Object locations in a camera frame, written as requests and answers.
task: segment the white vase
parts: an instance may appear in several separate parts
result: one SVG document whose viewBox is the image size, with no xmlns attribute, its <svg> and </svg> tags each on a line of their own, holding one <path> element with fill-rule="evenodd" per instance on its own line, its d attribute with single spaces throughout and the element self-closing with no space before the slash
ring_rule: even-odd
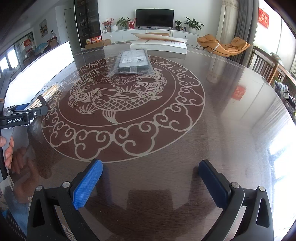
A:
<svg viewBox="0 0 296 241">
<path fill-rule="evenodd" d="M 111 31 L 117 31 L 118 30 L 118 26 L 117 25 L 113 25 L 112 27 L 111 27 Z"/>
<path fill-rule="evenodd" d="M 189 28 L 189 32 L 192 33 L 192 34 L 196 34 L 197 33 L 197 29 L 190 27 Z"/>
</svg>

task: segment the blue gripper pad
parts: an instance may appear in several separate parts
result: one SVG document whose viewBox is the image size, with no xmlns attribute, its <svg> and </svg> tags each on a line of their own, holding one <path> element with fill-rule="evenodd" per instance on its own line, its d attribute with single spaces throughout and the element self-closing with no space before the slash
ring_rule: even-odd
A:
<svg viewBox="0 0 296 241">
<path fill-rule="evenodd" d="M 84 207 L 103 172 L 103 164 L 100 160 L 92 161 L 90 165 L 92 166 L 73 191 L 73 205 L 76 210 Z"/>
<path fill-rule="evenodd" d="M 216 206 L 225 209 L 228 206 L 228 196 L 231 192 L 231 189 L 229 187 L 225 187 L 225 185 L 223 186 L 221 183 L 219 178 L 223 175 L 218 173 L 208 160 L 202 160 L 199 163 L 198 174 L 206 185 Z"/>
</svg>

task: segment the tv stand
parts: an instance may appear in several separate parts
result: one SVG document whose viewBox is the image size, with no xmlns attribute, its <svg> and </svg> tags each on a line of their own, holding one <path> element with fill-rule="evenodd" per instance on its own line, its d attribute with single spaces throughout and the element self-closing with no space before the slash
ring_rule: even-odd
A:
<svg viewBox="0 0 296 241">
<path fill-rule="evenodd" d="M 110 39 L 111 43 L 124 42 L 124 41 L 136 41 L 138 37 L 135 34 L 146 34 L 146 33 L 161 33 L 169 34 L 170 37 L 188 39 L 186 42 L 190 48 L 198 47 L 196 39 L 199 37 L 198 34 L 192 34 L 184 31 L 177 31 L 174 29 L 161 29 L 161 28 L 145 28 L 137 26 L 136 29 L 122 29 L 113 32 L 107 32 L 102 34 L 102 39 Z"/>
</svg>

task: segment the framed painting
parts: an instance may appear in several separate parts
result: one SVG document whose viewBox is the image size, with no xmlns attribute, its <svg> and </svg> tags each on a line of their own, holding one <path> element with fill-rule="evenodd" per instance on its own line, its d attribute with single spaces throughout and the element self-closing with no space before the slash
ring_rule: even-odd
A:
<svg viewBox="0 0 296 241">
<path fill-rule="evenodd" d="M 45 35 L 47 35 L 48 30 L 47 30 L 46 19 L 44 19 L 44 20 L 39 24 L 39 29 L 40 29 L 41 38 L 43 38 Z"/>
</svg>

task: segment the round dining table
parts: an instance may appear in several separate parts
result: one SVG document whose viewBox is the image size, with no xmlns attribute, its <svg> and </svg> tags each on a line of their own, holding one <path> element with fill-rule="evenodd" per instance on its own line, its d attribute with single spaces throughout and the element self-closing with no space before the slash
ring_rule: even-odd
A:
<svg viewBox="0 0 296 241">
<path fill-rule="evenodd" d="M 48 113 L 14 128 L 17 168 L 1 184 L 0 206 L 15 230 L 25 239 L 36 186 L 59 187 L 99 159 L 103 173 L 79 209 L 99 240 L 201 240 L 222 211 L 197 172 L 208 159 L 230 182 L 265 187 L 274 240 L 281 240 L 296 219 L 296 126 L 273 88 L 250 69 L 196 49 L 148 50 L 153 74 L 108 76 L 128 49 L 73 53 L 46 83 L 57 86 Z"/>
</svg>

